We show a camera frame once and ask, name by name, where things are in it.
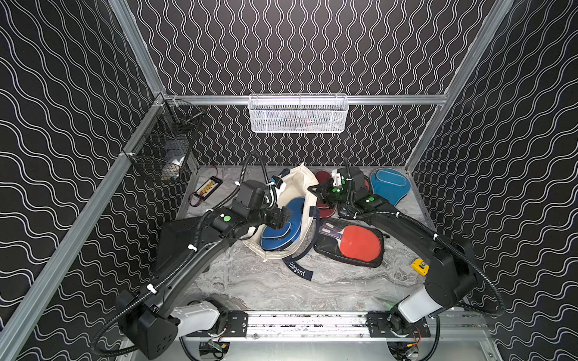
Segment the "maroon paddle case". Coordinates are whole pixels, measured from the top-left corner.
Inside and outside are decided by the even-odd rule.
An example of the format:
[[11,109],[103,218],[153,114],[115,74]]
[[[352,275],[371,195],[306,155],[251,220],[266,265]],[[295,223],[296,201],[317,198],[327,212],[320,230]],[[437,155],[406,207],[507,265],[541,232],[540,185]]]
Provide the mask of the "maroon paddle case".
[[[319,182],[318,191],[324,191],[327,188],[327,182],[332,183],[333,178],[331,174],[324,170],[318,170],[315,177]],[[336,212],[336,207],[329,206],[323,199],[317,198],[316,207],[319,209],[320,218],[331,218]]]

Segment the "blue paddle case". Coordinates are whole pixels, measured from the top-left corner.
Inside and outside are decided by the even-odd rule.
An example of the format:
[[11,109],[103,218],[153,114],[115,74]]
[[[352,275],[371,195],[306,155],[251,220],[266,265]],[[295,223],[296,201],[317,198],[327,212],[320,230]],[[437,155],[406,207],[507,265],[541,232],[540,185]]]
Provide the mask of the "blue paddle case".
[[264,251],[283,251],[299,239],[304,203],[304,197],[292,199],[287,205],[292,215],[284,227],[280,230],[267,227],[263,231],[260,246]]

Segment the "teal paddle case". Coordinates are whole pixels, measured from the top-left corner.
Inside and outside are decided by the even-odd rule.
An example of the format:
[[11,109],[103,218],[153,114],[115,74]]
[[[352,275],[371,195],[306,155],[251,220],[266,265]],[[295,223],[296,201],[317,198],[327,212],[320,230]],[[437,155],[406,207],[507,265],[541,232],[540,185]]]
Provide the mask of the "teal paddle case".
[[393,206],[411,191],[409,179],[391,168],[378,168],[371,173],[370,183],[373,192],[386,199]]

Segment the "cream canvas tote bag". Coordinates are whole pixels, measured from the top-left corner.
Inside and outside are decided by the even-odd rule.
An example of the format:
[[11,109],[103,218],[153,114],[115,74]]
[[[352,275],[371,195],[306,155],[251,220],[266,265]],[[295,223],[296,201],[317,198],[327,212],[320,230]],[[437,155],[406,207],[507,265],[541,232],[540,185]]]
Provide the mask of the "cream canvas tote bag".
[[281,260],[296,276],[311,281],[313,272],[300,266],[298,261],[307,255],[312,245],[307,245],[301,254],[297,251],[305,245],[308,232],[315,229],[319,220],[317,198],[308,191],[319,181],[304,164],[290,169],[281,179],[283,183],[277,191],[278,205],[287,207],[291,216],[279,230],[259,227],[256,234],[243,244],[264,261]]

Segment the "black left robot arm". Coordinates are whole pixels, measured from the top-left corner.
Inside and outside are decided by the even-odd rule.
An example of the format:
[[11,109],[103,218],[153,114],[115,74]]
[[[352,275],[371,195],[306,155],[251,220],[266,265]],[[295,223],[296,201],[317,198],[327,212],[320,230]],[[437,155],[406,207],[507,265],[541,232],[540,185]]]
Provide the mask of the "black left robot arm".
[[[185,323],[173,314],[176,299],[220,254],[236,241],[251,238],[261,226],[279,230],[291,211],[277,204],[283,187],[280,177],[264,184],[247,180],[239,184],[228,207],[209,209],[182,235],[188,236],[186,249],[138,293],[124,291],[117,298],[117,313],[94,335],[90,351],[98,357],[116,357],[141,351],[155,359],[179,336]],[[118,350],[100,347],[101,338],[114,326],[132,342]]]

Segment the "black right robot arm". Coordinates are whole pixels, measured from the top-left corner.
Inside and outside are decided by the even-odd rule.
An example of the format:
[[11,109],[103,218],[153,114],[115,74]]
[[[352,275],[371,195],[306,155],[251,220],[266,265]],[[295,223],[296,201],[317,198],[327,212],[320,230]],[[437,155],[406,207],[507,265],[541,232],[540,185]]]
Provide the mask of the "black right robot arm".
[[[364,221],[393,236],[429,267],[424,284],[392,308],[392,324],[414,324],[423,317],[434,317],[454,306],[488,317],[504,314],[504,298],[475,262],[471,245],[444,236],[400,212],[386,198],[371,193],[366,184],[366,177],[359,168],[346,165],[337,169],[331,180],[312,185],[308,190],[323,203],[337,207],[342,218]],[[494,308],[464,303],[465,296],[479,283],[491,290],[497,302]]]

